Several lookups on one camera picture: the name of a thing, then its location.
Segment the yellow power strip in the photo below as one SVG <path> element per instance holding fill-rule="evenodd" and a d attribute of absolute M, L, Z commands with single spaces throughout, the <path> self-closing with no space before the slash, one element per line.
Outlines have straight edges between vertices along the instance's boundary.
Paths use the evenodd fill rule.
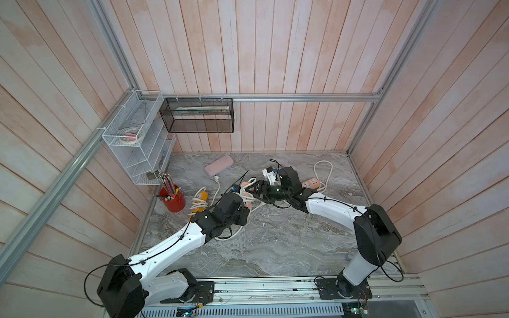
<path fill-rule="evenodd" d="M 201 188 L 196 192 L 195 196 L 192 199 L 191 212 L 199 213 L 203 212 L 208 207 L 208 192 L 206 192 L 206 187 Z"/>

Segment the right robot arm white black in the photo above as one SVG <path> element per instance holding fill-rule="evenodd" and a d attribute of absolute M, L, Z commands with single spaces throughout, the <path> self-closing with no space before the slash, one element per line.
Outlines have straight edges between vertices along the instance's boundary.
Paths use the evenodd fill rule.
<path fill-rule="evenodd" d="M 354 232 L 357 253 L 335 279 L 336 295 L 341 298 L 355 297 L 367 278 L 382 269 L 402 243 L 402 236 L 380 205 L 357 207 L 306 188 L 292 167 L 266 172 L 264 178 L 249 182 L 245 191 L 266 204 L 285 201 L 294 209 L 325 217 Z"/>

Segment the pink power strip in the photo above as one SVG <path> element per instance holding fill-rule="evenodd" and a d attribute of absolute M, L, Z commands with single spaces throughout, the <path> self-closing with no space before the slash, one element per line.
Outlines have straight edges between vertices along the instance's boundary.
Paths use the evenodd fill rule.
<path fill-rule="evenodd" d="M 302 186 L 304 188 L 320 189 L 322 184 L 317 178 L 310 178 L 309 180 L 302 182 Z"/>
<path fill-rule="evenodd" d="M 253 202 L 255 201 L 255 198 L 253 197 L 253 195 L 251 193 L 248 193 L 245 190 L 245 186 L 248 186 L 248 185 L 249 185 L 249 182 L 241 183 L 242 189 L 241 189 L 240 195 L 243 197 L 243 202 L 244 202 L 245 207 L 247 207 L 249 210 L 252 210 Z"/>

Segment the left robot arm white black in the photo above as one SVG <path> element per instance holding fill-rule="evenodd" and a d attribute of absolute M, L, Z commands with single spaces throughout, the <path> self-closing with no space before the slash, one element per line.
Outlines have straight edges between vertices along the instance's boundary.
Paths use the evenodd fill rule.
<path fill-rule="evenodd" d="M 185 268 L 161 272 L 187 253 L 219 237 L 233 225 L 244 226 L 250 213 L 245 197 L 229 192 L 196 213 L 177 233 L 152 248 L 106 264 L 97 294 L 110 317 L 136 317 L 144 306 L 173 299 L 197 302 L 197 281 Z"/>

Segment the pink power strip front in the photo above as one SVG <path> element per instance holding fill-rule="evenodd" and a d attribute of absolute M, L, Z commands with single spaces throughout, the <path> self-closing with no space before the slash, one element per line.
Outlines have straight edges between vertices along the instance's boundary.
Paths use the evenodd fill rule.
<path fill-rule="evenodd" d="M 252 210 L 253 202 L 255 201 L 255 198 L 253 197 L 253 195 L 251 193 L 248 193 L 245 190 L 245 186 L 248 186 L 248 185 L 249 185 L 249 182 L 241 183 L 242 189 L 241 189 L 240 195 L 243 197 L 243 202 L 244 202 L 245 207 L 247 207 L 249 210 Z"/>

